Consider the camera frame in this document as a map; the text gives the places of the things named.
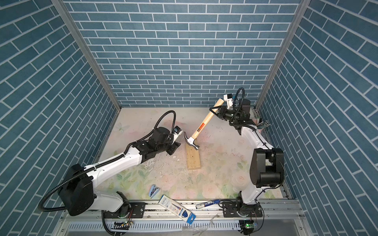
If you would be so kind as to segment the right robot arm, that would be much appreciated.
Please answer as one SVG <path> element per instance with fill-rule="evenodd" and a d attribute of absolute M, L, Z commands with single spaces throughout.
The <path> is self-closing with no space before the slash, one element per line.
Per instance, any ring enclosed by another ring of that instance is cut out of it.
<path fill-rule="evenodd" d="M 226 94 L 220 105 L 214 105 L 209 111 L 228 122 L 252 146 L 250 182 L 238 194 L 236 207 L 242 210 L 255 206 L 264 192 L 283 184 L 284 153 L 269 144 L 258 131 L 258 126 L 250 118 L 251 102 L 245 98 L 244 88 L 239 88 L 235 95 Z"/>

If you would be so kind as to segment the wooden claw hammer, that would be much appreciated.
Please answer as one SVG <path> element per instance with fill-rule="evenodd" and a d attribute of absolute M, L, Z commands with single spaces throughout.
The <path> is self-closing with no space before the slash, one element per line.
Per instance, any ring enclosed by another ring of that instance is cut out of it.
<path fill-rule="evenodd" d="M 220 99 L 218 99 L 218 101 L 216 102 L 216 104 L 214 106 L 222 106 L 223 103 L 224 103 L 224 100 L 220 98 Z M 186 134 L 186 132 L 184 132 L 184 137 L 185 137 L 186 143 L 188 145 L 194 147 L 196 150 L 199 149 L 199 145 L 195 144 L 195 140 L 199 136 L 199 134 L 202 132 L 202 130 L 206 127 L 206 125 L 210 122 L 210 120 L 212 119 L 212 117 L 214 115 L 215 114 L 209 112 L 208 115 L 202 121 L 201 125 L 197 128 L 197 130 L 193 133 L 192 136 L 189 137 Z"/>

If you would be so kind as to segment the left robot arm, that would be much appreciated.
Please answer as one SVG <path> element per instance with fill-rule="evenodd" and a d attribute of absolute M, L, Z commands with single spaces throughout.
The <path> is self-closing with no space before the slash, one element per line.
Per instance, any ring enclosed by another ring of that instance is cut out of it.
<path fill-rule="evenodd" d="M 103 213 L 116 213 L 119 218 L 130 216 L 131 204 L 122 192 L 106 194 L 96 188 L 114 175 L 144 163 L 159 153 L 172 155 L 180 146 L 177 138 L 182 133 L 182 129 L 175 124 L 167 129 L 156 123 L 147 135 L 129 143 L 124 152 L 85 167 L 79 164 L 71 166 L 64 180 L 42 197 L 37 205 L 38 210 L 67 210 L 71 216 L 88 210 L 100 210 Z"/>

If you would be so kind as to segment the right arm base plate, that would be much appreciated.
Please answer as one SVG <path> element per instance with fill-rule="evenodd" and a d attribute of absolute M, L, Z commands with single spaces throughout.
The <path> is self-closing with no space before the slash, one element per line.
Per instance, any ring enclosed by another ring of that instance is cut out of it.
<path fill-rule="evenodd" d="M 259 205 L 246 205 L 234 201 L 220 201 L 218 203 L 222 209 L 223 217 L 236 218 L 236 217 L 263 217 L 262 208 Z"/>

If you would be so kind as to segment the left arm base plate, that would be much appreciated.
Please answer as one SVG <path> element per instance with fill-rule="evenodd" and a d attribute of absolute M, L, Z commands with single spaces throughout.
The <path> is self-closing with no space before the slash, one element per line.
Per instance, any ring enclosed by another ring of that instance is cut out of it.
<path fill-rule="evenodd" d="M 143 218 L 145 211 L 145 202 L 131 202 L 128 205 L 123 204 L 117 211 L 105 211 L 105 219 L 139 219 Z"/>

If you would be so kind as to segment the wooden plank with nails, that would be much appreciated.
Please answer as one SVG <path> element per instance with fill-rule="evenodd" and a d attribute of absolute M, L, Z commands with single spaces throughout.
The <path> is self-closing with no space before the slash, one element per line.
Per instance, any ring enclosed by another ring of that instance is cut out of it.
<path fill-rule="evenodd" d="M 188 144 L 186 144 L 186 151 L 188 170 L 199 170 L 201 168 L 199 151 Z"/>

